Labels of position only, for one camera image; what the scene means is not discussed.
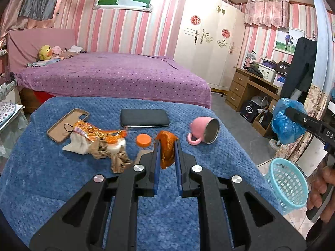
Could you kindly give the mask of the person's right hand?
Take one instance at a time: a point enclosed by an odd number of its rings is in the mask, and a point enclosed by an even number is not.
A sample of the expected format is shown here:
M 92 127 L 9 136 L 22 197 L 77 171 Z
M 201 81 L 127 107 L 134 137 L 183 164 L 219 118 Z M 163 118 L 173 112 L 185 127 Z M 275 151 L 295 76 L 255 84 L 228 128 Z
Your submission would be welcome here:
M 326 192 L 327 184 L 334 185 L 334 169 L 326 164 L 323 160 L 317 169 L 317 174 L 314 175 L 311 183 L 311 190 L 307 199 L 307 209 L 312 210 L 314 207 L 319 208 L 322 205 L 321 195 Z M 320 214 L 320 219 L 324 223 L 328 223 L 332 218 L 335 210 L 334 193 L 329 203 Z

